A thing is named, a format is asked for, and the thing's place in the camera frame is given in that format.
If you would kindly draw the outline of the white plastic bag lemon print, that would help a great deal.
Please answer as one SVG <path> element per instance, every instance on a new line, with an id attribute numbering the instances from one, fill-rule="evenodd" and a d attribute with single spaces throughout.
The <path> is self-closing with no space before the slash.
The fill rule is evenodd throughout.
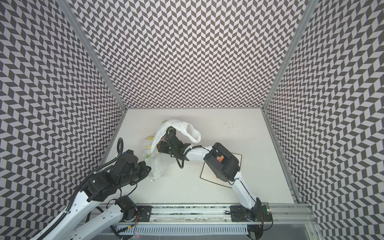
<path id="1" fill-rule="evenodd" d="M 198 144 L 201 141 L 201 133 L 197 131 L 190 123 L 179 121 L 177 119 L 167 119 L 162 122 L 156 133 L 145 137 L 142 141 L 142 156 L 139 161 L 144 161 L 147 166 L 151 167 L 151 171 L 147 176 L 149 181 L 155 181 L 164 173 L 167 167 L 174 164 L 176 160 L 170 155 L 159 153 L 157 144 L 161 141 L 161 134 L 165 134 L 169 127 L 173 127 L 177 132 L 184 135 L 189 143 Z"/>

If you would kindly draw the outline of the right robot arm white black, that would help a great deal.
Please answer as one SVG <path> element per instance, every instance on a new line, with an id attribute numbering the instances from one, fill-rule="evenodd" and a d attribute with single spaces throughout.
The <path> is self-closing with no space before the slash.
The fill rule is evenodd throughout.
<path id="1" fill-rule="evenodd" d="M 239 160 L 222 144 L 215 143 L 210 147 L 184 144 L 171 131 L 157 143 L 157 150 L 175 158 L 181 169 L 185 161 L 203 161 L 219 180 L 230 184 L 240 201 L 240 206 L 225 211 L 225 214 L 241 222 L 264 221 L 262 202 L 244 183 Z"/>

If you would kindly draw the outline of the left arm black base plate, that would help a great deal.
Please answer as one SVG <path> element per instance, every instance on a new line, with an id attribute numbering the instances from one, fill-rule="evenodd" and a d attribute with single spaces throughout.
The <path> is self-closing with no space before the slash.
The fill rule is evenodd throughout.
<path id="1" fill-rule="evenodd" d="M 128 211 L 127 220 L 130 222 L 149 222 L 152 215 L 152 206 L 136 206 Z"/>

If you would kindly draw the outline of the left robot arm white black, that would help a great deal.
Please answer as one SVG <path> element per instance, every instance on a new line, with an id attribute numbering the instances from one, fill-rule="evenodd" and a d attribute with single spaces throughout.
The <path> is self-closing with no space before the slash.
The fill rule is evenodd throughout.
<path id="1" fill-rule="evenodd" d="M 126 194 L 118 197 L 113 205 L 97 217 L 79 225 L 109 196 L 124 186 L 136 187 L 151 172 L 151 167 L 139 161 L 132 150 L 124 151 L 123 147 L 124 141 L 119 139 L 118 155 L 85 178 L 76 188 L 66 208 L 33 237 L 35 240 L 90 240 L 121 220 L 131 223 L 132 226 L 138 223 L 140 211 Z"/>

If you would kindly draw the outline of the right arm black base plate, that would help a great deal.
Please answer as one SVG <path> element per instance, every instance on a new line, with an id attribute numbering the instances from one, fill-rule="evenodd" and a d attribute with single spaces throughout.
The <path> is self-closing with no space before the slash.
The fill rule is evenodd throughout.
<path id="1" fill-rule="evenodd" d="M 266 206 L 254 207 L 252 210 L 246 209 L 241 205 L 230 206 L 229 211 L 225 211 L 226 215 L 231 216 L 232 222 L 267 222 L 273 221 L 272 214 L 267 210 Z"/>

